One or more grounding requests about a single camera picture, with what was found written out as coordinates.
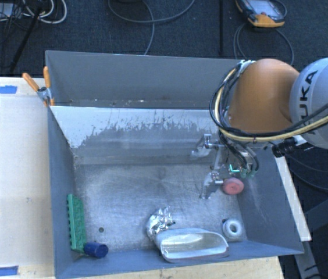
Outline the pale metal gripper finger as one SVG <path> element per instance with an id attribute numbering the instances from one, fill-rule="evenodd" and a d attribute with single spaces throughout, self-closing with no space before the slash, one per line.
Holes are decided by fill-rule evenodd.
<path id="1" fill-rule="evenodd" d="M 212 134 L 204 134 L 197 142 L 195 148 L 191 151 L 193 158 L 204 158 L 211 153 L 211 150 L 218 150 L 218 140 L 212 140 Z"/>
<path id="2" fill-rule="evenodd" d="M 200 198 L 209 199 L 223 185 L 223 179 L 218 172 L 209 172 L 202 183 Z"/>

